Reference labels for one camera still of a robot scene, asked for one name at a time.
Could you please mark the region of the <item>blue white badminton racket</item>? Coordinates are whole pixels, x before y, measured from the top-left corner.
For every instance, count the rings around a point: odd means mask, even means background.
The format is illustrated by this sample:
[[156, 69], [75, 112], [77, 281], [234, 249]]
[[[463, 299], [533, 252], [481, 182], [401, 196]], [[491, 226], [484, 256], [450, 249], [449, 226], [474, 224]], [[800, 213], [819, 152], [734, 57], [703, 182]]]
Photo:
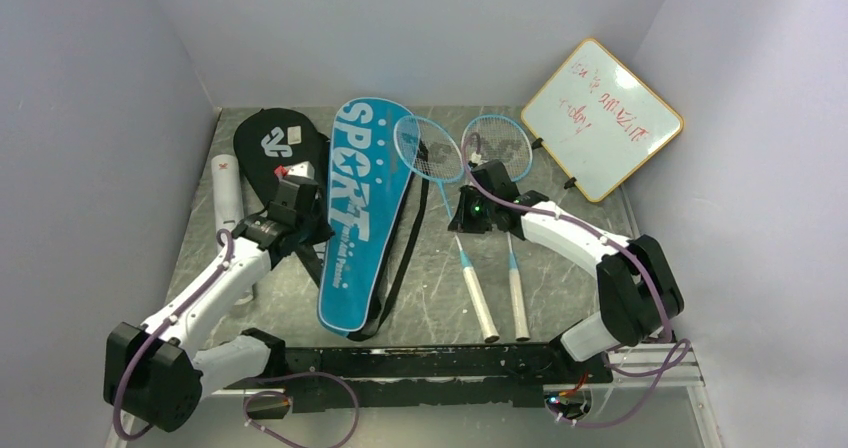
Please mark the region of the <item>blue white badminton racket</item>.
[[[465, 128], [461, 141], [471, 140], [467, 151], [474, 163], [500, 160], [513, 182], [524, 178], [532, 167], [531, 142], [513, 119], [504, 115], [486, 114], [474, 118]], [[513, 237], [506, 234], [509, 254], [509, 283], [514, 319], [515, 339], [526, 342], [531, 338], [526, 315], [520, 270], [513, 247]]]

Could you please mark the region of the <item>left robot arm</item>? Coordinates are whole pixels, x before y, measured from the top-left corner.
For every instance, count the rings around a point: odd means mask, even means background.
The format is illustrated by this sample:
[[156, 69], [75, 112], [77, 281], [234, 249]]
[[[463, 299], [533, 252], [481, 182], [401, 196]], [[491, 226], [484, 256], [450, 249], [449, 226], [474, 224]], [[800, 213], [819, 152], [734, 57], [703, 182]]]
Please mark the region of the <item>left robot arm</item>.
[[210, 394], [251, 379], [262, 388], [285, 377], [283, 340], [257, 328], [217, 347], [203, 344], [238, 298], [299, 248], [328, 240], [325, 187], [310, 162], [276, 169], [277, 191], [265, 208], [222, 229], [223, 247], [176, 298], [138, 326], [120, 323], [108, 336], [104, 400], [113, 429], [131, 441], [122, 416], [173, 432]]

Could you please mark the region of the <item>black racket cover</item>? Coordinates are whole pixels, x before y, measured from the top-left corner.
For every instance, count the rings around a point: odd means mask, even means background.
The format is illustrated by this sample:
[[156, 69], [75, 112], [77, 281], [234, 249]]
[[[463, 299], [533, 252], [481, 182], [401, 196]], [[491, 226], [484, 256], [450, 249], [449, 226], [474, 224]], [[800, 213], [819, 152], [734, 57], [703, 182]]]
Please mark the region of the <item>black racket cover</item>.
[[317, 181], [326, 189], [329, 165], [329, 136], [318, 131], [303, 113], [287, 108], [261, 109], [236, 128], [232, 141], [242, 174], [260, 202], [260, 209], [249, 214], [235, 229], [241, 246], [253, 248], [262, 259], [263, 267], [273, 271], [291, 255], [304, 264], [313, 281], [320, 281], [321, 262], [314, 246], [300, 247], [282, 259], [274, 258], [265, 248], [270, 240], [266, 231], [265, 204], [275, 195], [277, 182], [272, 171], [279, 165], [312, 163]]

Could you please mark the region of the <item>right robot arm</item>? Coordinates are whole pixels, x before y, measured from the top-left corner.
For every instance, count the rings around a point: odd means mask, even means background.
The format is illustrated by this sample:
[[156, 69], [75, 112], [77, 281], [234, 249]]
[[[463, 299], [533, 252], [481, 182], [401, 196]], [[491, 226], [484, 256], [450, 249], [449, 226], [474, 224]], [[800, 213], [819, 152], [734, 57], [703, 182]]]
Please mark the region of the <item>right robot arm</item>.
[[627, 238], [602, 230], [561, 209], [545, 195], [519, 191], [504, 164], [491, 160], [465, 172], [478, 229], [496, 227], [540, 245], [574, 263], [596, 282], [599, 307], [554, 339], [553, 376], [576, 381], [588, 359], [622, 346], [636, 346], [661, 333], [684, 308], [683, 297], [659, 242], [648, 235]]

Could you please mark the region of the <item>white shuttlecock tube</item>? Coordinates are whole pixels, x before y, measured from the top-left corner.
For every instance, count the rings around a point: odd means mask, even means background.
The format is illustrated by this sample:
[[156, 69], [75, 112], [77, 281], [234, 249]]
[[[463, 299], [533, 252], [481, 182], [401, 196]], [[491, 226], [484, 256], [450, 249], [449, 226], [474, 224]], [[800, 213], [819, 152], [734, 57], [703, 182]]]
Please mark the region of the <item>white shuttlecock tube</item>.
[[236, 240], [235, 229], [245, 217], [238, 160], [234, 155], [219, 154], [211, 159], [210, 168], [215, 228], [226, 229]]

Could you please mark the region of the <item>blue racket cover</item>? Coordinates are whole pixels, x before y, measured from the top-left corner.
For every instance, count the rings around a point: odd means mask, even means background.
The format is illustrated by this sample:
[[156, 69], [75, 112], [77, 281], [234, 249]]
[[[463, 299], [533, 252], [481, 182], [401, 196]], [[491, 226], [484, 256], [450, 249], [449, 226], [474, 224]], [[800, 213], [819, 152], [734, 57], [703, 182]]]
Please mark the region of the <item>blue racket cover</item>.
[[324, 249], [317, 316], [325, 329], [353, 342], [375, 337], [393, 311], [426, 211], [422, 184], [413, 226], [392, 267], [414, 177], [399, 158], [393, 128], [410, 113], [389, 99], [358, 97], [337, 111], [331, 126], [327, 221], [334, 234]]

